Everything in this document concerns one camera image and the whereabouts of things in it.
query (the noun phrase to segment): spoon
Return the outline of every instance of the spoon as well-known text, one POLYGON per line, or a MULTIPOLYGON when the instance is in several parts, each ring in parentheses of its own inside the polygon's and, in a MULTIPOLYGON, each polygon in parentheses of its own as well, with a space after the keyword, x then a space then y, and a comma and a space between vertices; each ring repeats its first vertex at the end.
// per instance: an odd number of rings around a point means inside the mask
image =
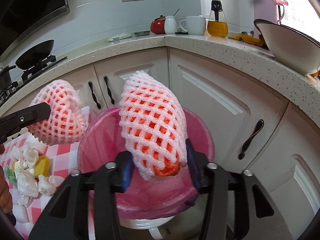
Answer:
POLYGON ((180 8, 176 11, 176 13, 173 16, 175 16, 179 10, 180 10, 180 8))

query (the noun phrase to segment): gas stove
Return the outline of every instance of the gas stove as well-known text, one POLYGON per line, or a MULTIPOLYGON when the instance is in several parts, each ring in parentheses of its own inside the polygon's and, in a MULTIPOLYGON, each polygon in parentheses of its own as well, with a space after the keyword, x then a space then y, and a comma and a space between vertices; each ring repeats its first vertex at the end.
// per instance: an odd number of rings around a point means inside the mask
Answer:
POLYGON ((65 60, 67 58, 61 58, 59 60, 56 59, 56 56, 50 55, 47 58, 39 61, 36 65, 30 67, 29 69, 25 70, 21 76, 22 83, 18 83, 17 81, 12 82, 10 86, 3 90, 0 94, 0 107, 18 90, 24 87, 26 84, 31 82, 36 77, 40 76, 42 73, 48 71, 52 67, 54 67, 57 63, 65 60))
POLYGON ((4 89, 0 94, 0 105, 2 105, 8 98, 10 98, 17 90, 17 87, 19 86, 18 82, 12 82, 9 87, 4 89))

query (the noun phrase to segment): small dish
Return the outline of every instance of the small dish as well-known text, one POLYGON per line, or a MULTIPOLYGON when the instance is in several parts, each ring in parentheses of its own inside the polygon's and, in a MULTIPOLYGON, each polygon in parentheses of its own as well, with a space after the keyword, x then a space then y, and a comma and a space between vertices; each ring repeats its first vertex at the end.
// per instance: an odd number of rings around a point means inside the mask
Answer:
POLYGON ((263 19, 255 19, 253 23, 276 60, 302 75, 319 70, 320 42, 285 25, 263 19))
POLYGON ((141 32, 136 32, 134 35, 136 36, 144 36, 144 35, 149 35, 150 31, 141 31, 141 32))

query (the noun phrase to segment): speckled countertop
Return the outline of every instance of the speckled countertop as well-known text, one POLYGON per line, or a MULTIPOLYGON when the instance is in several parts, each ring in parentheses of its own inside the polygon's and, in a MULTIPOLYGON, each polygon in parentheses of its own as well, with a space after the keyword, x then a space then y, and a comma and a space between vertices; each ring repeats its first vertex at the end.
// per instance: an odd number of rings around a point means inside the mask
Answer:
POLYGON ((199 54, 241 70, 288 98, 320 127, 320 82, 315 78, 286 67, 265 49, 240 41, 174 34, 132 37, 116 42, 101 40, 70 51, 66 61, 35 78, 4 103, 0 116, 35 89, 72 70, 108 57, 163 46, 199 54))

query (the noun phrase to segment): white mug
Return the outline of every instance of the white mug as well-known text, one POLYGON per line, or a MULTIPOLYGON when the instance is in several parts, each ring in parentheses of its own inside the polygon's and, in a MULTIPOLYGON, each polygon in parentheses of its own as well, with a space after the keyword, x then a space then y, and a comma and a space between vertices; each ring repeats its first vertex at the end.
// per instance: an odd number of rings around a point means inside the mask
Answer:
POLYGON ((188 16, 185 20, 180 21, 180 28, 191 35, 204 35, 205 23, 205 17, 188 16), (182 26, 183 22, 187 22, 187 26, 182 26))

